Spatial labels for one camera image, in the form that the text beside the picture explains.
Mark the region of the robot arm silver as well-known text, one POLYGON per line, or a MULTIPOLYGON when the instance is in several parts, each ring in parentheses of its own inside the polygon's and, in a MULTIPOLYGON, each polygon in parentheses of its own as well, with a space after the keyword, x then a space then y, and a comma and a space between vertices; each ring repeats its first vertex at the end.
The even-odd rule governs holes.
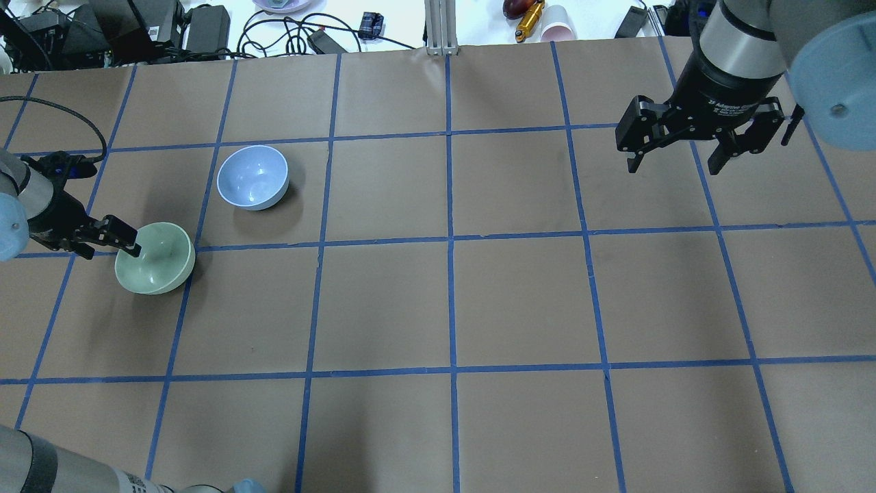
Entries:
POLYGON ((65 190, 68 180, 94 177, 96 163, 81 154, 55 152, 35 160, 2 150, 2 261, 20 255, 29 241, 86 260, 97 245, 140 256, 135 228, 113 215, 92 218, 65 190))
POLYGON ((771 90, 789 76, 795 100, 782 144, 803 118, 828 144, 872 152, 873 1, 719 1, 665 103, 633 97, 615 130, 630 173, 645 154, 679 140, 717 141, 717 175, 762 152, 785 115, 771 90))

